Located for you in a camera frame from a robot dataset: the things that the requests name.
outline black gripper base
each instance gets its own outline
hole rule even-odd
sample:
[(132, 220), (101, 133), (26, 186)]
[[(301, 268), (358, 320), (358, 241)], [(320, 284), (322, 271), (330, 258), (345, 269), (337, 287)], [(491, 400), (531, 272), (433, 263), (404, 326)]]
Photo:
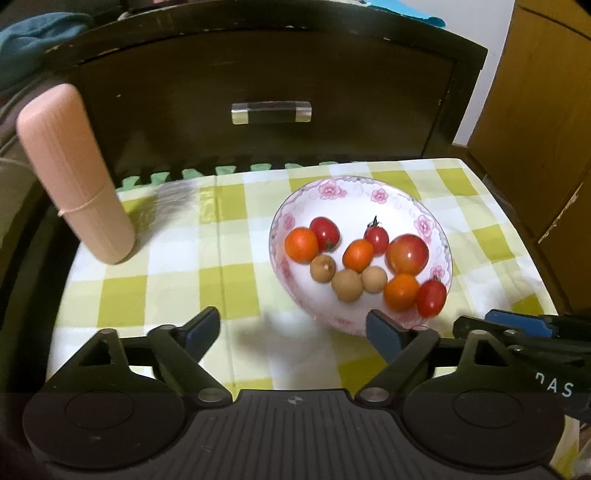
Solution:
[(342, 390), (242, 391), (226, 408), (202, 410), (174, 446), (120, 471), (66, 471), (65, 480), (556, 480), (539, 466), (485, 475), (438, 463), (378, 409)]

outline yellow checkered tablecloth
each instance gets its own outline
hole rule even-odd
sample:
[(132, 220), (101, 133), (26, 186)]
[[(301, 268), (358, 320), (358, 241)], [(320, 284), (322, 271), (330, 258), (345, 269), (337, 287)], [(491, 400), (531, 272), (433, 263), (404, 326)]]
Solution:
[[(455, 318), (490, 309), (555, 313), (515, 228), (482, 182), (457, 159), (331, 164), (252, 171), (121, 192), (137, 252), (103, 265), (81, 245), (51, 345), (53, 374), (97, 329), (144, 335), (181, 325), (213, 305), (222, 330), (202, 365), (229, 390), (338, 388), (355, 392), (383, 368), (364, 338), (318, 325), (276, 280), (268, 233), (282, 202), (331, 175), (373, 177), (420, 200), (441, 223), (454, 259), (452, 289), (429, 322), (451, 335)], [(139, 373), (150, 374), (143, 367)], [(573, 454), (573, 435), (563, 463)]]

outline blue gripper pad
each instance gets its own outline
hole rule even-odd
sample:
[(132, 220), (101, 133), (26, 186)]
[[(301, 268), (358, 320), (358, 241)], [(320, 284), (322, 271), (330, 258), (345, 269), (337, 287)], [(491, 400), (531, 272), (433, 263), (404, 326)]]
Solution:
[(548, 327), (545, 321), (532, 315), (505, 312), (504, 310), (491, 310), (484, 319), (487, 322), (505, 325), (523, 330), (532, 337), (552, 338), (554, 330)]

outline blue cloth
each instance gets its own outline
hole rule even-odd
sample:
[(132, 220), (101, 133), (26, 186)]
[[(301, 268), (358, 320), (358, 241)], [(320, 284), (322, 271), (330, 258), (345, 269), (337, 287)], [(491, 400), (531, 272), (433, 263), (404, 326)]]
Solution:
[(368, 4), (371, 7), (385, 8), (386, 10), (390, 10), (399, 15), (404, 15), (405, 17), (416, 18), (417, 20), (433, 25), (434, 27), (445, 28), (445, 22), (443, 19), (423, 14), (414, 8), (404, 5), (400, 0), (368, 0)]
[(90, 15), (53, 12), (27, 18), (0, 31), (0, 90), (25, 79), (41, 67), (41, 57), (92, 28)]

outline white ceramic bowl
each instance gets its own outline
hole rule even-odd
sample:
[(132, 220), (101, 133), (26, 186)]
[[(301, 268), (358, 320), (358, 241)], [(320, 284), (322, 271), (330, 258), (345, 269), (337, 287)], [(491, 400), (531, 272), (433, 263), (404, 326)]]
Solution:
[[(396, 313), (384, 303), (381, 293), (363, 292), (353, 303), (342, 303), (330, 283), (319, 284), (310, 277), (309, 265), (293, 262), (285, 253), (285, 237), (295, 227), (310, 226), (318, 216), (331, 219), (339, 228), (341, 240), (329, 253), (343, 268), (342, 257), (347, 246), (363, 238), (374, 216), (386, 229), (390, 241), (403, 233), (422, 237), (429, 248), (429, 262), (417, 275), (423, 283), (434, 275), (447, 291), (452, 284), (452, 255), (441, 225), (418, 200), (397, 188), (366, 177), (340, 176), (316, 180), (292, 193), (283, 202), (271, 225), (269, 256), (273, 271), (290, 297), (310, 316), (336, 329), (353, 335), (365, 335), (365, 317), (371, 309), (380, 309), (405, 327), (424, 323), (416, 308)], [(385, 257), (375, 257), (379, 265), (394, 276), (385, 265)]]

